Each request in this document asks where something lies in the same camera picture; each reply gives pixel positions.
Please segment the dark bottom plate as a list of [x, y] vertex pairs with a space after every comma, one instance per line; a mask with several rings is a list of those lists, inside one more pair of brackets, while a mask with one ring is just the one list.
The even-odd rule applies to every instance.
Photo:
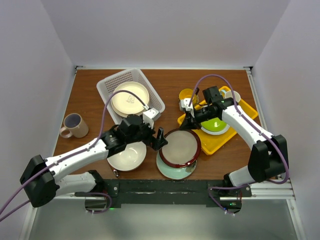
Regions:
[[192, 165], [201, 153], [201, 141], [192, 130], [174, 129], [164, 135], [167, 144], [159, 150], [162, 161], [172, 168]]

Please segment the white bear print plate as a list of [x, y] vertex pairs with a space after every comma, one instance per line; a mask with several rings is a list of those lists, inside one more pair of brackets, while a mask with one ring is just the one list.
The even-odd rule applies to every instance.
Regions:
[[[150, 95], [148, 90], [142, 84], [135, 81], [128, 81], [121, 83], [114, 90], [115, 92], [119, 90], [127, 90], [138, 96], [146, 105], [149, 104]], [[129, 114], [139, 114], [144, 108], [141, 102], [131, 93], [120, 92], [112, 97], [112, 107], [119, 113], [127, 116]]]

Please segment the cream pink floral plate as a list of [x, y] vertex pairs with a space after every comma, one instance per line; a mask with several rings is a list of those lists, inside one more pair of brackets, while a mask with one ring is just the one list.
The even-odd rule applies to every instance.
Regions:
[[[117, 108], [113, 104], [111, 105], [111, 107], [119, 116], [124, 117], [124, 118], [126, 118], [128, 116], [128, 114], [120, 112], [119, 110], [117, 110]], [[140, 116], [144, 111], [145, 110], [142, 110], [142, 111], [140, 111], [138, 113], [135, 113], [135, 114]]]

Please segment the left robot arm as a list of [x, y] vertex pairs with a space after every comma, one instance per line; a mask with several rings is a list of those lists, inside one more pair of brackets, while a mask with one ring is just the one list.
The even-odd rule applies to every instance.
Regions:
[[142, 117], [131, 114], [110, 130], [101, 132], [91, 142], [67, 153], [44, 159], [36, 155], [30, 159], [20, 177], [30, 203], [38, 208], [57, 196], [59, 182], [72, 172], [125, 150], [128, 144], [142, 142], [155, 151], [168, 144], [163, 128], [155, 131]]

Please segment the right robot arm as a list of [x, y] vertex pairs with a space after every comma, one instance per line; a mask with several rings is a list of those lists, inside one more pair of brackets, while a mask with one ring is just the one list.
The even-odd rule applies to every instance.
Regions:
[[180, 101], [185, 113], [180, 125], [182, 130], [200, 129], [202, 123], [219, 118], [232, 127], [251, 150], [248, 164], [224, 176], [223, 192], [235, 196], [241, 187], [252, 183], [269, 181], [280, 174], [289, 177], [287, 141], [282, 135], [273, 135], [242, 110], [232, 97], [224, 97], [216, 86], [203, 90], [205, 106], [196, 109], [191, 98]]

